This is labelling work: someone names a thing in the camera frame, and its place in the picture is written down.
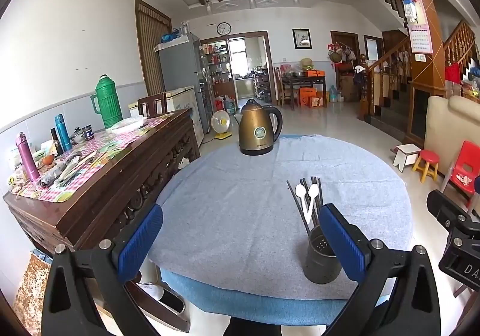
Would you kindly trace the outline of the white plastic bag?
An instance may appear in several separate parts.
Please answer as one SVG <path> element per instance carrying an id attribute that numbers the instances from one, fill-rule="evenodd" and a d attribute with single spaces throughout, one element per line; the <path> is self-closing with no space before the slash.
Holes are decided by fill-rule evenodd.
<path id="1" fill-rule="evenodd" d="M 109 134 L 115 135 L 127 134 L 142 128 L 145 125 L 146 121 L 147 119 L 143 116 L 128 117 L 115 123 L 112 127 L 106 129 L 106 131 Z"/>

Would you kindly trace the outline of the white small stool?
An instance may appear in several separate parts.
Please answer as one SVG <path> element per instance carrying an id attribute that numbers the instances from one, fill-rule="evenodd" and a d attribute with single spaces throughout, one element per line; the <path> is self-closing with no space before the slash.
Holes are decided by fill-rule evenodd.
<path id="1" fill-rule="evenodd" d="M 421 148 L 412 143 L 396 146 L 393 149 L 393 166 L 402 173 L 406 166 L 415 164 L 421 151 Z"/>

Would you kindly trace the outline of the round wall clock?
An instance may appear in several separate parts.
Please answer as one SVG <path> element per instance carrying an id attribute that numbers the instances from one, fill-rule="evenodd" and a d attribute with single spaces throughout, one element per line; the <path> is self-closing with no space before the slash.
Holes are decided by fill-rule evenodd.
<path id="1" fill-rule="evenodd" d="M 220 36 L 228 36 L 232 32 L 232 26 L 230 23 L 226 21 L 222 21 L 218 25 L 216 25 L 216 33 Z"/>

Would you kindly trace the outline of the grey refrigerator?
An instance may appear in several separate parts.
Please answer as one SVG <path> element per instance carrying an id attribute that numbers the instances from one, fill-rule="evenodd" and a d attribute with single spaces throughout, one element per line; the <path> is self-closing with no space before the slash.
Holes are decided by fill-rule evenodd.
<path id="1" fill-rule="evenodd" d="M 160 42 L 154 50 L 160 57 L 166 91 L 192 86 L 202 130 L 209 133 L 214 95 L 200 39 L 193 33 L 188 33 L 169 42 Z"/>

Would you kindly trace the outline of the dark wooden sideboard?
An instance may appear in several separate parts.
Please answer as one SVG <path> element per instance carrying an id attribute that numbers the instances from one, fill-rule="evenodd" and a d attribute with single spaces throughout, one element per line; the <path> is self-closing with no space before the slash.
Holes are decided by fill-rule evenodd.
<path id="1" fill-rule="evenodd" d="M 90 249 L 113 238 L 140 209 L 155 201 L 178 172 L 182 159 L 198 159 L 199 147 L 187 109 L 160 123 L 100 168 L 62 203 L 7 193 L 4 201 L 30 241 L 51 255 L 63 243 Z"/>

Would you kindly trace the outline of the checkered pink table mat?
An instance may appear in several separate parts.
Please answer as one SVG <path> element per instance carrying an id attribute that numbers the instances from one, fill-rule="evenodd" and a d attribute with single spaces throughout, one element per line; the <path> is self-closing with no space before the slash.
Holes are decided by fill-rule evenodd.
<path id="1" fill-rule="evenodd" d="M 142 128 L 127 134 L 109 134 L 106 130 L 98 133 L 92 140 L 81 143 L 55 159 L 53 166 L 42 173 L 37 181 L 14 186 L 11 192 L 25 198 L 65 202 L 110 160 L 171 116 L 171 113 L 166 113 L 160 117 L 146 118 Z"/>

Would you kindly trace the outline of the wooden staircase railing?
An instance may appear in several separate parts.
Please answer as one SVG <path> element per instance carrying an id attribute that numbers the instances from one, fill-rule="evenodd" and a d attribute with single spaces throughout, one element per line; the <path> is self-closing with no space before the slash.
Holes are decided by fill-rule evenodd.
<path id="1" fill-rule="evenodd" d="M 469 61 L 476 57 L 477 48 L 475 34 L 465 20 L 456 25 L 443 43 L 443 49 L 446 66 L 458 64 L 461 72 L 468 68 Z M 370 65 L 365 64 L 358 115 L 360 120 L 379 116 L 382 108 L 391 103 L 394 92 L 400 92 L 403 86 L 407 87 L 411 76 L 410 56 L 410 39 L 404 35 L 378 60 Z"/>

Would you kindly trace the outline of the blue water bottle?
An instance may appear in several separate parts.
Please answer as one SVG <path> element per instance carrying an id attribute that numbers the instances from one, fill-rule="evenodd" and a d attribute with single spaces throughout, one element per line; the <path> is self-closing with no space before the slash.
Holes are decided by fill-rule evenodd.
<path id="1" fill-rule="evenodd" d="M 64 116 L 62 114 L 58 114 L 55 117 L 55 126 L 58 133 L 58 137 L 62 148 L 64 151 L 69 151 L 72 149 L 72 144 L 70 142 L 70 138 L 67 132 L 67 127 L 65 125 Z"/>

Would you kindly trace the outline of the orange box on floor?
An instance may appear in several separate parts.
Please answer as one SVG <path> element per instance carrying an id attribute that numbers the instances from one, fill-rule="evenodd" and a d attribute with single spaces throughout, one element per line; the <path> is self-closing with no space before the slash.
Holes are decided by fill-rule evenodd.
<path id="1" fill-rule="evenodd" d="M 301 87 L 298 90 L 299 106 L 309 107 L 311 98 L 317 97 L 317 90 L 313 87 Z"/>

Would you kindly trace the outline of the small yellow fan heater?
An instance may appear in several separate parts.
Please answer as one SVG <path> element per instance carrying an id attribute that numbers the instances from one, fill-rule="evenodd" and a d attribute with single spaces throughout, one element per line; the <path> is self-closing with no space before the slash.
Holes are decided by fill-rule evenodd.
<path id="1" fill-rule="evenodd" d="M 210 125 L 217 140 L 225 140 L 233 135 L 230 131 L 230 116 L 224 110 L 218 110 L 212 115 Z"/>

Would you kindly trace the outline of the red yellow small stool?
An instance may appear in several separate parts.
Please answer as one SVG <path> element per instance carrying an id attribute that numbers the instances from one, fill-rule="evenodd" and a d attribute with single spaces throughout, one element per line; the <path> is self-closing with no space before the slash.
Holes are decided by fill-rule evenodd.
<path id="1" fill-rule="evenodd" d="M 421 183 L 426 181 L 427 177 L 431 177 L 433 181 L 437 180 L 439 172 L 439 156 L 432 150 L 421 150 L 413 165 L 413 171 L 421 171 Z"/>

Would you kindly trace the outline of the pink water bottle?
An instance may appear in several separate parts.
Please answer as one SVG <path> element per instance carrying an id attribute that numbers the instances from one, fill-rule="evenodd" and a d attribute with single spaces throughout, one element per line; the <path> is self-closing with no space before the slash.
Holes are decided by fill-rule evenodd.
<path id="1" fill-rule="evenodd" d="M 16 138 L 16 146 L 19 151 L 20 158 L 30 181 L 35 182 L 40 177 L 37 165 L 32 157 L 28 140 L 23 132 L 20 132 Z"/>

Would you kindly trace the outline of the dark wooden side table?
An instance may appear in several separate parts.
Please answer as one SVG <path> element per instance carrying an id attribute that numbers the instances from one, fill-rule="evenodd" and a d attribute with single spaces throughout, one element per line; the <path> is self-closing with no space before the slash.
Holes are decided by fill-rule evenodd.
<path id="1" fill-rule="evenodd" d="M 328 104 L 328 90 L 326 86 L 326 76 L 323 72 L 317 72 L 315 75 L 291 75 L 284 74 L 279 79 L 279 99 L 283 104 L 289 102 L 290 108 L 294 110 L 298 105 L 298 89 L 301 87 L 313 87 L 317 90 L 317 97 L 311 98 L 309 107 L 325 107 Z"/>

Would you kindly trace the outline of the wall calendar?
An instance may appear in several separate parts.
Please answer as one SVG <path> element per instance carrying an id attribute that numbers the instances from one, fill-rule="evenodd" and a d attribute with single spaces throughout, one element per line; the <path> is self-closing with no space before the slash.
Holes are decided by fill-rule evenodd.
<path id="1" fill-rule="evenodd" d="M 422 0 L 402 0 L 411 49 L 415 54 L 433 55 L 433 43 Z"/>

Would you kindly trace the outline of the light blue tablecloth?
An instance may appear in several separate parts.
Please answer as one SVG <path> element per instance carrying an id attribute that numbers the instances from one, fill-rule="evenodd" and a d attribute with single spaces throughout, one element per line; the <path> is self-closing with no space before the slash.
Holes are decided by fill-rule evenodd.
<path id="1" fill-rule="evenodd" d="M 384 161 L 349 142 L 283 136 L 262 156 L 234 144 L 186 165 L 157 198 L 163 226 L 149 257 L 162 279 L 205 312 L 277 325 L 327 325 L 355 283 L 318 285 L 304 275 L 307 232 L 295 205 L 303 178 L 318 177 L 332 203 L 368 238 L 406 249 L 412 207 Z"/>

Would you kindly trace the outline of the wooden chair behind sideboard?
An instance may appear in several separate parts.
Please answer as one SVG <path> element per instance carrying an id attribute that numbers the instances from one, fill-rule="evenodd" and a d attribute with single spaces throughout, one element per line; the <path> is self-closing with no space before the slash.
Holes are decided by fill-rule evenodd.
<path id="1" fill-rule="evenodd" d="M 140 98 L 137 101 L 138 113 L 147 118 L 159 117 L 168 112 L 165 92 Z"/>

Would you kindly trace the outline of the dark grey utensil holder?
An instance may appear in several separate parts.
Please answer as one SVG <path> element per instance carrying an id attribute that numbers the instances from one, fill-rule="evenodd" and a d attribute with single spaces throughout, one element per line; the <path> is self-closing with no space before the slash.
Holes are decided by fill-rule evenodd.
<path id="1" fill-rule="evenodd" d="M 313 228 L 308 236 L 304 275 L 316 284 L 333 282 L 342 270 L 337 256 L 325 238 L 320 226 Z"/>

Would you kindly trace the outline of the red plastic child chair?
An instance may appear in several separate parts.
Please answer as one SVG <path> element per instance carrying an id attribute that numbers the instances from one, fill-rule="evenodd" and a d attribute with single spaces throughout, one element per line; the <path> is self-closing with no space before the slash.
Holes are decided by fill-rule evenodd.
<path id="1" fill-rule="evenodd" d="M 463 142 L 458 156 L 445 174 L 440 191 L 443 193 L 449 182 L 469 196 L 467 211 L 473 208 L 473 197 L 476 194 L 475 180 L 479 176 L 479 146 L 473 142 Z"/>

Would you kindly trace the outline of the gold electric kettle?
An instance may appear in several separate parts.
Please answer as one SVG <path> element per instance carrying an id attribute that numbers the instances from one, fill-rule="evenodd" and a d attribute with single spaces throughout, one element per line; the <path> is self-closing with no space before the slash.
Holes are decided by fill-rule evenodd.
<path id="1" fill-rule="evenodd" d="M 250 98 L 240 111 L 238 142 L 241 153 L 261 156 L 273 150 L 278 140 L 283 117 L 278 108 L 261 105 Z"/>

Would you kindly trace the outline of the framed wall picture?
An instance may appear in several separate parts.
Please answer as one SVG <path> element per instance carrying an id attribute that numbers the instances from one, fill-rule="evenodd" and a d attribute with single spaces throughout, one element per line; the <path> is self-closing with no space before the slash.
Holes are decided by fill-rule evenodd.
<path id="1" fill-rule="evenodd" d="M 311 50 L 312 39 L 309 29 L 292 29 L 296 50 Z"/>

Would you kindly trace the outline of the beige sofa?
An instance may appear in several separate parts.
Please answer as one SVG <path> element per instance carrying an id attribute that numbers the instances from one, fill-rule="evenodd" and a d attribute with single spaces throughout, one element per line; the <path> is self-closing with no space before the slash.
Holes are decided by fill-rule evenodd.
<path id="1" fill-rule="evenodd" d="M 461 96 L 431 96 L 425 119 L 424 148 L 439 156 L 439 172 L 446 174 L 465 141 L 479 145 L 480 107 Z"/>

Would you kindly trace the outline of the white chest freezer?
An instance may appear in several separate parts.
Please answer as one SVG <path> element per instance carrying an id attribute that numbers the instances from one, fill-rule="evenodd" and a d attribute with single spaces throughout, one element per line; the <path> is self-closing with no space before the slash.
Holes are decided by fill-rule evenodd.
<path id="1" fill-rule="evenodd" d="M 199 115 L 199 106 L 196 99 L 196 93 L 193 86 L 181 87 L 172 89 L 167 92 L 157 94 L 155 97 L 155 111 L 151 115 L 148 111 L 147 103 L 143 103 L 142 110 L 138 108 L 138 102 L 130 103 L 128 109 L 131 117 L 153 117 L 156 114 L 165 112 L 178 111 L 182 109 L 190 109 L 190 118 L 193 122 L 193 130 L 196 136 L 198 146 L 201 145 L 204 139 L 204 131 L 202 127 L 202 120 Z"/>

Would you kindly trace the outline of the green thermos jug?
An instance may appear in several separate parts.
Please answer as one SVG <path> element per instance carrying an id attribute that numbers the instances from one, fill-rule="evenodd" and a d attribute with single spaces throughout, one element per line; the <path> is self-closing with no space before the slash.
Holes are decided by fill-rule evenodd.
<path id="1" fill-rule="evenodd" d="M 112 128 L 123 120 L 116 85 L 108 75 L 103 74 L 98 80 L 95 93 L 90 96 L 94 112 L 102 117 L 104 127 Z"/>

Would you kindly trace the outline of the white plastic spoon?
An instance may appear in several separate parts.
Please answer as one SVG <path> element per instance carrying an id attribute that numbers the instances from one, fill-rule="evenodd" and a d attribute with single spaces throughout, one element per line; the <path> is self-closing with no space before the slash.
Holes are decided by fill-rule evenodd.
<path id="1" fill-rule="evenodd" d="M 308 196 L 310 198 L 309 200 L 309 205 L 306 208 L 305 218 L 307 223 L 310 223 L 311 221 L 315 221 L 317 218 L 317 198 L 320 194 L 320 189 L 318 187 L 318 184 L 313 183 L 309 189 L 308 189 Z"/>
<path id="2" fill-rule="evenodd" d="M 301 201 L 304 220 L 309 224 L 312 220 L 312 207 L 307 202 L 307 190 L 305 186 L 303 184 L 298 184 L 295 187 L 295 194 Z"/>

